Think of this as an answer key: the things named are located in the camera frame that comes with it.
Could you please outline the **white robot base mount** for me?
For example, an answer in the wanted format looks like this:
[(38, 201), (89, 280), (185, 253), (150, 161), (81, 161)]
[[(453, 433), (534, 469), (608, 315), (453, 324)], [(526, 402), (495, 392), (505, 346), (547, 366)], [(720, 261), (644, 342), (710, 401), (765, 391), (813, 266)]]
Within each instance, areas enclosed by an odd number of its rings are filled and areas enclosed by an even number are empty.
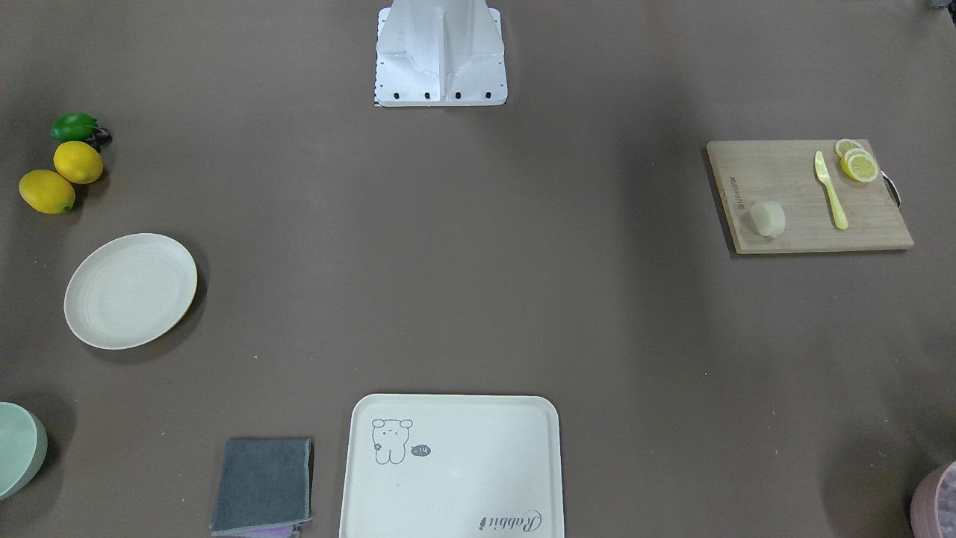
[(485, 1), (394, 1), (378, 13), (373, 102), (379, 107), (504, 105), (499, 10)]

